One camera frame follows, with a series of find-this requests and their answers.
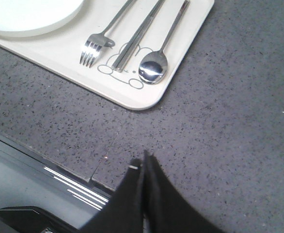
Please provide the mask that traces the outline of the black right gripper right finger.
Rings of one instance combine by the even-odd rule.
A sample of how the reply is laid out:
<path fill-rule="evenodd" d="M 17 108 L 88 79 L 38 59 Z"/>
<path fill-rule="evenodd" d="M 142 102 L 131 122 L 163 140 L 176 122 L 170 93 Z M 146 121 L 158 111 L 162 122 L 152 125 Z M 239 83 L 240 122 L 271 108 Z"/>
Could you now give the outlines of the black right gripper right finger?
<path fill-rule="evenodd" d="M 154 155 L 144 151 L 144 210 L 152 233 L 221 233 L 182 197 Z"/>

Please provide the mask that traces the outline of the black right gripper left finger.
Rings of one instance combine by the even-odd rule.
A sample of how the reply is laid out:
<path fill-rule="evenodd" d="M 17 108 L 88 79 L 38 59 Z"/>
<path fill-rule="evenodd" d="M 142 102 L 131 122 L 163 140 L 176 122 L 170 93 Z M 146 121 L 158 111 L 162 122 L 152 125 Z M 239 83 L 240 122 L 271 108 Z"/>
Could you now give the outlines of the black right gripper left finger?
<path fill-rule="evenodd" d="M 142 233 L 142 162 L 132 159 L 108 203 L 79 230 L 80 233 Z"/>

